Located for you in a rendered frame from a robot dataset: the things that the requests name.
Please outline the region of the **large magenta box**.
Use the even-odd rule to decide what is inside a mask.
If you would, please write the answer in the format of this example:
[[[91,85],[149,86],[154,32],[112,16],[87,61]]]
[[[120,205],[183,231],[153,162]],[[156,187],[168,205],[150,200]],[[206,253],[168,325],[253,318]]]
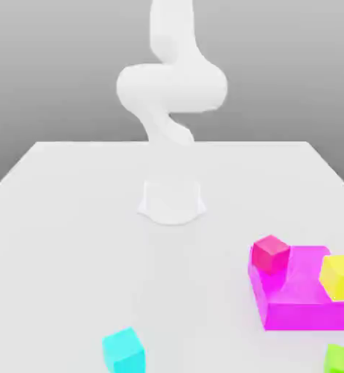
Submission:
[[[344,301],[330,299],[319,281],[325,246],[292,246],[286,267],[267,274],[249,260],[248,274],[267,331],[344,331]]]

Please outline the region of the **small green cube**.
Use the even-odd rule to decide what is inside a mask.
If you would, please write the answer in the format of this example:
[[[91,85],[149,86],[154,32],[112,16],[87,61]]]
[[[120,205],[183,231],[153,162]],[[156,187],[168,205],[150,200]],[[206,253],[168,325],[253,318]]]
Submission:
[[[324,373],[344,373],[344,346],[328,344]]]

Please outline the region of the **small pink cube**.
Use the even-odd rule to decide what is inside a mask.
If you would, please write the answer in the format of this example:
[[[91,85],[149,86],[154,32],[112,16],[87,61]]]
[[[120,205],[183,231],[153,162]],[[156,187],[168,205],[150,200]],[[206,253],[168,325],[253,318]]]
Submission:
[[[289,263],[290,246],[274,235],[268,235],[253,244],[251,263],[267,274],[285,269]]]

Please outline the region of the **small yellow cube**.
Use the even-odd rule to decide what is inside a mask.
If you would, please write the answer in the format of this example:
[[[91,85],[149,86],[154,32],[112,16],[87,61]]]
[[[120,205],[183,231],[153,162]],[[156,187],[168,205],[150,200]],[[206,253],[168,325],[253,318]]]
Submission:
[[[344,255],[323,258],[319,281],[332,301],[344,301]]]

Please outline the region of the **small cyan cube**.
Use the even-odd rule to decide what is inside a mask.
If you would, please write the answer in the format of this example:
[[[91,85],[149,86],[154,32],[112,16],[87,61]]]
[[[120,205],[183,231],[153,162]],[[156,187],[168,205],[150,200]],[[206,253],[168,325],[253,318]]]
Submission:
[[[109,373],[146,373],[146,354],[137,333],[126,328],[102,339]]]

